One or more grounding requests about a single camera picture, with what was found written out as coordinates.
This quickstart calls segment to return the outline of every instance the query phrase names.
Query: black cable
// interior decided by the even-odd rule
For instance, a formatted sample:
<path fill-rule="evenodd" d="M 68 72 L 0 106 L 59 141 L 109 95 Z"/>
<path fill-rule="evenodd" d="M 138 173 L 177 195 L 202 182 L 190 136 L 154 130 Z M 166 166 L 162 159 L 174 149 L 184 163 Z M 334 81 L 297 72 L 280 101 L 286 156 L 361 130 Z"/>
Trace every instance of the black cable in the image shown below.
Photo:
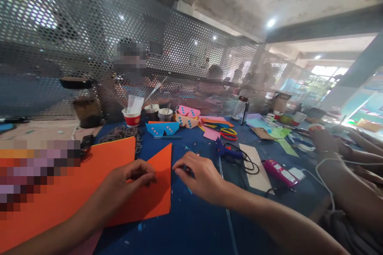
<path fill-rule="evenodd" d="M 235 164 L 235 165 L 239 166 L 239 167 L 242 168 L 247 174 L 256 175 L 256 174 L 259 173 L 259 167 L 258 167 L 258 165 L 256 165 L 255 163 L 253 163 L 253 162 L 251 161 L 251 158 L 250 158 L 244 151 L 240 150 L 239 148 L 237 148 L 235 145 L 232 145 L 231 143 L 225 143 L 225 145 L 226 145 L 226 144 L 229 144 L 229 145 L 231 145 L 232 147 L 235 147 L 238 151 L 240 151 L 240 152 L 242 152 L 244 155 L 246 155 L 246 157 L 245 157 L 243 160 L 244 160 L 244 161 L 247 161 L 247 162 L 250 162 L 251 165 L 253 166 L 253 168 L 248 168 L 248 167 L 246 167 L 246 166 L 244 166 L 244 165 L 242 165 L 242 164 L 240 164 L 240 163 L 237 163 L 236 161 L 230 161 L 230 160 L 227 160 L 227 159 L 225 159 L 225 160 L 227 160 L 228 162 L 231 162 L 232 164 Z M 249 170 L 249 171 L 253 171 L 253 170 L 255 170 L 255 167 L 257 167 L 257 169 L 258 169 L 257 172 L 255 172 L 255 173 L 248 172 L 248 170 Z"/>
<path fill-rule="evenodd" d="M 267 191 L 266 191 L 266 193 L 265 193 L 265 198 L 268 196 L 268 194 L 271 192 L 271 191 L 276 191 L 277 190 L 277 188 L 269 188 Z"/>

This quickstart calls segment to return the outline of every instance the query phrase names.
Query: concrete pillar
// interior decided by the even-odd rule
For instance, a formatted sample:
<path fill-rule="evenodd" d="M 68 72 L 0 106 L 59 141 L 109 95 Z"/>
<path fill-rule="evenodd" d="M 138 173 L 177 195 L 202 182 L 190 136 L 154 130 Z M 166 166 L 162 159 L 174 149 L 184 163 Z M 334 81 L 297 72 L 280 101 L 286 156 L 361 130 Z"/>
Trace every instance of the concrete pillar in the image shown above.
<path fill-rule="evenodd" d="M 362 106 L 371 93 L 365 92 L 366 83 L 383 65 L 383 31 L 357 58 L 347 73 L 322 101 L 321 109 L 329 111 L 332 107 L 341 108 L 342 117 L 350 117 Z"/>

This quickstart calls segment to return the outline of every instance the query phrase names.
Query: hand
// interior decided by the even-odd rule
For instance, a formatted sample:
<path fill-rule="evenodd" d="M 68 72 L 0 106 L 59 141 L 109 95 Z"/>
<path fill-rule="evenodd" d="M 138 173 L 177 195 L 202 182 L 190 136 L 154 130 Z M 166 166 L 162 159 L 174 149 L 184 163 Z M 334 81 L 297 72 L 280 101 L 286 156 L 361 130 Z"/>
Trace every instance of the hand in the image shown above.
<path fill-rule="evenodd" d="M 103 227 L 125 201 L 142 186 L 156 182 L 155 170 L 147 162 L 138 159 L 112 170 L 75 214 L 92 228 Z"/>
<path fill-rule="evenodd" d="M 338 153 L 338 145 L 336 140 L 332 137 L 332 135 L 326 129 L 321 130 L 313 130 L 310 131 L 310 136 L 312 142 L 315 145 L 315 148 L 318 152 L 321 151 L 330 151 L 334 153 Z"/>
<path fill-rule="evenodd" d="M 184 165 L 193 171 L 195 179 L 183 170 Z M 173 170 L 194 194 L 211 204 L 224 204 L 229 184 L 210 159 L 189 151 L 175 163 Z"/>

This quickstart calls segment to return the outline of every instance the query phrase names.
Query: perforated metal screen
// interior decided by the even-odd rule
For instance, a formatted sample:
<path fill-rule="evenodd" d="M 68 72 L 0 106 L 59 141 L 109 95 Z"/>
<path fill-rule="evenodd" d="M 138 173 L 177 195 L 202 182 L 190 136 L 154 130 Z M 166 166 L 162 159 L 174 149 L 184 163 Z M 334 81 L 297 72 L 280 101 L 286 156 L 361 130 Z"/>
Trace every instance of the perforated metal screen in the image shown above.
<path fill-rule="evenodd" d="M 146 44 L 144 72 L 114 74 L 113 45 L 124 42 Z M 259 110 L 298 73 L 256 53 L 257 46 L 153 0 L 0 0 L 0 115 L 74 118 L 63 76 L 96 80 L 109 117 L 121 114 L 124 93 L 146 97 L 165 77 L 153 104 L 229 114 L 242 94 Z M 223 82 L 208 81 L 212 66 Z"/>

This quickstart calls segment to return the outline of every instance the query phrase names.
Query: paper cup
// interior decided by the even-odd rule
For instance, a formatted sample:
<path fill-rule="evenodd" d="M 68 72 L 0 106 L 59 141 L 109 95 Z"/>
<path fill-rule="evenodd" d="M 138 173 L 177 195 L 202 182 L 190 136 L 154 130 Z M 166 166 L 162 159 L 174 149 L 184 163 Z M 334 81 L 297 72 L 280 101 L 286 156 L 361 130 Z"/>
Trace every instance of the paper cup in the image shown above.
<path fill-rule="evenodd" d="M 144 110 L 150 121 L 158 121 L 158 111 L 160 110 L 159 105 L 148 105 L 144 107 Z"/>
<path fill-rule="evenodd" d="M 265 122 L 273 122 L 275 115 L 274 114 L 267 114 L 265 116 Z"/>
<path fill-rule="evenodd" d="M 324 129 L 324 126 L 321 124 L 311 124 L 308 126 L 308 131 L 321 130 Z"/>
<path fill-rule="evenodd" d="M 158 111 L 158 117 L 160 122 L 171 122 L 173 117 L 173 111 L 171 109 L 163 108 Z"/>
<path fill-rule="evenodd" d="M 301 112 L 296 112 L 295 113 L 295 115 L 294 115 L 294 117 L 293 117 L 293 121 L 294 122 L 297 122 L 297 123 L 301 123 L 301 122 L 303 122 L 304 121 L 304 119 L 307 117 L 307 115 L 306 114 L 303 114 L 303 113 L 301 113 Z"/>
<path fill-rule="evenodd" d="M 279 120 L 279 118 L 280 118 L 280 116 L 282 115 L 282 113 L 280 113 L 280 112 L 274 112 L 274 115 L 275 115 L 274 119 L 275 119 L 275 120 Z"/>
<path fill-rule="evenodd" d="M 140 125 L 141 111 L 138 113 L 130 113 L 127 109 L 123 109 L 122 113 L 124 115 L 126 125 L 129 128 L 136 128 Z"/>

